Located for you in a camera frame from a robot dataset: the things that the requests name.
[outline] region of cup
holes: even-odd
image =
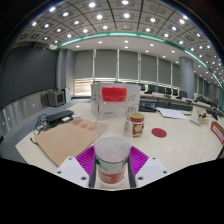
[[[138,112],[133,112],[129,114],[132,123],[132,134],[133,137],[139,137],[142,135],[144,129],[144,119],[145,116]]]

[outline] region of paper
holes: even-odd
[[[164,117],[171,117],[171,118],[187,120],[187,117],[184,116],[184,114],[181,113],[178,110],[164,109],[164,108],[161,108],[161,107],[157,107],[157,109],[160,111],[160,113]]]
[[[70,121],[35,136],[35,140],[47,156],[57,165],[68,157],[76,157],[93,142],[94,122]]]

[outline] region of table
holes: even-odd
[[[96,117],[91,112],[90,103],[78,103],[68,110],[81,114],[83,119],[95,121]],[[159,112],[141,112],[145,116],[145,127],[142,136],[133,138],[132,145],[149,157],[157,157],[170,173],[181,170],[187,166],[202,162],[212,161],[219,155],[222,144],[211,131],[211,122],[216,121],[209,116],[208,125],[201,127],[188,120],[164,118]],[[218,118],[218,123],[224,127],[224,119]],[[162,128],[167,132],[165,138],[157,138],[152,133],[153,128]],[[47,157],[38,145],[33,144],[31,132],[22,139],[16,148],[28,164],[37,166],[45,171],[54,173],[57,166]],[[95,188],[108,189],[101,186],[96,178]],[[130,188],[128,169],[120,189]]]
[[[162,93],[157,93],[157,92],[153,92],[152,94],[144,94],[144,91],[141,91],[140,93],[140,98],[141,100],[152,100],[152,101],[160,101],[160,102],[170,102],[173,104],[178,104],[178,105],[185,105],[185,106],[198,106],[198,107],[202,107],[206,110],[210,110],[210,111],[214,111],[214,112],[219,112],[221,114],[223,114],[219,109],[214,110],[213,108],[211,108],[211,106],[209,104],[206,103],[202,103],[202,102],[194,102],[192,99],[188,99],[188,98],[184,98],[182,97],[182,99],[176,99],[176,96],[170,95],[171,98],[167,98],[164,96],[164,94]]]

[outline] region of computer monitor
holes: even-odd
[[[65,104],[64,92],[58,91],[53,93],[48,93],[48,103],[49,106],[58,107]]]

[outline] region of red object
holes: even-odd
[[[163,129],[160,129],[160,128],[153,128],[152,134],[159,138],[164,138],[167,135],[167,133]]]
[[[220,142],[223,144],[224,143],[224,130],[223,128],[217,123],[217,122],[212,122],[211,125],[211,130],[215,133],[215,135],[218,137]]]
[[[102,97],[104,102],[124,102],[127,97],[127,89],[124,86],[104,86]]]

